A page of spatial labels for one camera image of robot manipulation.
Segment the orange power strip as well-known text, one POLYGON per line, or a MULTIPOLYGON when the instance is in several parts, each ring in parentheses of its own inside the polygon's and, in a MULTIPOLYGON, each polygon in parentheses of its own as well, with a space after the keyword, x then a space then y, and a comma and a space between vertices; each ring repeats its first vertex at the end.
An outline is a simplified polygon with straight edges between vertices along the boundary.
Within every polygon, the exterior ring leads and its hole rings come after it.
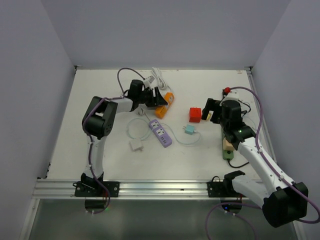
POLYGON ((166 113, 175 100, 175 96, 172 92, 167 92, 164 96, 164 99, 166 100, 167 105, 158 106, 154 112, 155 116, 159 119, 163 119, 165 117, 166 113))

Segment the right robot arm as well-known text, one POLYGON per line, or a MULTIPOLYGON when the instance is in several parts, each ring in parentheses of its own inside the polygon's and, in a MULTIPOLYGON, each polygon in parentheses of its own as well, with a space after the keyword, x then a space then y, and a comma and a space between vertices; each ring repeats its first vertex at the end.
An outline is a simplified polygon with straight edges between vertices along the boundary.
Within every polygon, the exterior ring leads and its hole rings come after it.
POLYGON ((305 217, 307 186, 296 183, 264 152, 258 135, 243 121, 240 103, 208 98, 202 118, 209 112, 213 112, 211 122, 221 126, 225 139, 249 162, 263 182, 259 185, 238 170, 224 176, 223 192, 231 197, 242 194, 249 198, 262 209, 265 219, 274 228, 305 217))

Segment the beige cube adapter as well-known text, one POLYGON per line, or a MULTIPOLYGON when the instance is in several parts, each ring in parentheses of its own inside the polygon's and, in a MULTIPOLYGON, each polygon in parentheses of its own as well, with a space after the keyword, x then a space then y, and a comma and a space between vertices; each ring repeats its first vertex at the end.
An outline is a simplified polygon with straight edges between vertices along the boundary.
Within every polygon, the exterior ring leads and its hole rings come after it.
POLYGON ((228 142, 225 137, 222 140, 222 149, 224 151, 231 151, 231 152, 233 152, 235 150, 233 145, 230 142, 228 142))

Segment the white charger plug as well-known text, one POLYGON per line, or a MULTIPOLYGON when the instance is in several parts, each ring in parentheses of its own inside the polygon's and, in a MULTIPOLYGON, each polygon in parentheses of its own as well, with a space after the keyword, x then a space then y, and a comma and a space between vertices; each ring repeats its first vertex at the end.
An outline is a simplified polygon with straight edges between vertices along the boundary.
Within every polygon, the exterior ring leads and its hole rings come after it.
POLYGON ((142 140, 140 138, 133 138, 129 141, 130 148, 133 152, 144 150, 142 140))

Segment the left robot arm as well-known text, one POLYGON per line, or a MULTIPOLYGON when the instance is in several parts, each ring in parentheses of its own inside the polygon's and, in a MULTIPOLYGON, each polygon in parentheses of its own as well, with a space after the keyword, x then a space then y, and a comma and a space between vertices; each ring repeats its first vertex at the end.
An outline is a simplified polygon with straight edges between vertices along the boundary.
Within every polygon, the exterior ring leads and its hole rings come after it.
POLYGON ((167 104, 157 86, 152 88, 146 81, 137 79, 131 81, 127 94, 123 96, 94 96, 81 122, 87 135, 88 157, 80 180, 73 184, 74 195, 83 198, 118 197, 120 183, 104 181, 103 169, 105 143, 113 129, 116 114, 133 112, 139 105, 155 108, 167 104))

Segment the yellow plug adapter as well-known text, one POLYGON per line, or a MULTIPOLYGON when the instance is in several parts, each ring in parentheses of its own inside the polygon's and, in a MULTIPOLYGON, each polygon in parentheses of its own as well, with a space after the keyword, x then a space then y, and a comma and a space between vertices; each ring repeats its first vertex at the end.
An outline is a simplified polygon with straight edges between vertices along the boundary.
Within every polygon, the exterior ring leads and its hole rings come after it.
POLYGON ((211 116, 212 116, 212 114, 209 112, 208 115, 207 115, 207 117, 206 117, 206 120, 207 120, 207 121, 210 120, 210 119, 211 119, 211 116))

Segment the purple power strip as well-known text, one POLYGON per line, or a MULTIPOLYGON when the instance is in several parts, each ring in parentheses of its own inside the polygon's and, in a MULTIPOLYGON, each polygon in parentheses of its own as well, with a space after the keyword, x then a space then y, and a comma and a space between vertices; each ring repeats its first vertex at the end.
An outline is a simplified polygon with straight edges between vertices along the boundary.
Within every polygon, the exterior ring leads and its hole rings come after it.
POLYGON ((171 137, 157 119, 151 120, 148 125, 164 148, 167 148, 172 144, 171 137))

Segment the teal charger plug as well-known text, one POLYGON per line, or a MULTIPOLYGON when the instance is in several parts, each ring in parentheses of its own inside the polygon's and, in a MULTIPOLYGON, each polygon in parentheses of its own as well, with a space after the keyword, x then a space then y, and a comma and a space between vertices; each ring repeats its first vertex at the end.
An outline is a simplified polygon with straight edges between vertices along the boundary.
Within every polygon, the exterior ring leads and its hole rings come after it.
POLYGON ((184 132, 188 135, 193 135, 197 132, 197 130, 195 129, 195 127, 193 125, 187 124, 185 126, 182 127, 184 132))

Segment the red cube socket adapter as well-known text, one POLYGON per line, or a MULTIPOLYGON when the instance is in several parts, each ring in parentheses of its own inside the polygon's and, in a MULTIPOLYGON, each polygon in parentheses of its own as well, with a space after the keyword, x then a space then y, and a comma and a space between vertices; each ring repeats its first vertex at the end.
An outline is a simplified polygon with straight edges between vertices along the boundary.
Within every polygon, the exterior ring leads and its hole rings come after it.
POLYGON ((191 107, 188 118, 190 123, 200 123, 202 120, 202 109, 199 107, 191 107))

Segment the green power strip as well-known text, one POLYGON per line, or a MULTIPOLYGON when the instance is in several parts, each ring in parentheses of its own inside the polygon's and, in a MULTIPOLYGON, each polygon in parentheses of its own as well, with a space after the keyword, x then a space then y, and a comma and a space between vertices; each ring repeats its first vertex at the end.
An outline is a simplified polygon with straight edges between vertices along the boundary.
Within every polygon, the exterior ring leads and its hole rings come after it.
POLYGON ((231 161, 234 159, 234 147, 229 143, 225 137, 224 130, 221 130, 221 142, 222 142, 222 158, 225 161, 231 161))

